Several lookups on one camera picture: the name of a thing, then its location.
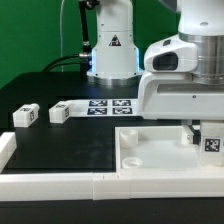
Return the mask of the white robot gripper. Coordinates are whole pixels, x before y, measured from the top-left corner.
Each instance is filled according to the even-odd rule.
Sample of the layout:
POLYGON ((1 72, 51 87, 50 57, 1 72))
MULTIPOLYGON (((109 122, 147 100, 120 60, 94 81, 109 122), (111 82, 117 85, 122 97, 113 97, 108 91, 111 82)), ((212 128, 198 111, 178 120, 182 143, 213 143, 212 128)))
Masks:
POLYGON ((198 84, 187 73, 145 72, 137 112, 144 119, 183 120, 183 139, 199 145, 201 132, 191 120, 224 120, 224 85, 198 84))

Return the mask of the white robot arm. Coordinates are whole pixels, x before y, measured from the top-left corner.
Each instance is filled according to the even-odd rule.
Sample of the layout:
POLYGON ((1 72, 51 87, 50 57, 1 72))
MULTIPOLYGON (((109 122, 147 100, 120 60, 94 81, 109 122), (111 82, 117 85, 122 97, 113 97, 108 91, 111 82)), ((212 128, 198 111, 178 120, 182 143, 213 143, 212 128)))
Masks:
POLYGON ((131 0, 99 0, 98 41, 87 77, 123 84, 141 77, 145 119, 200 122, 201 141, 224 138, 224 0, 159 0, 180 15, 178 33, 150 45, 139 67, 131 0))

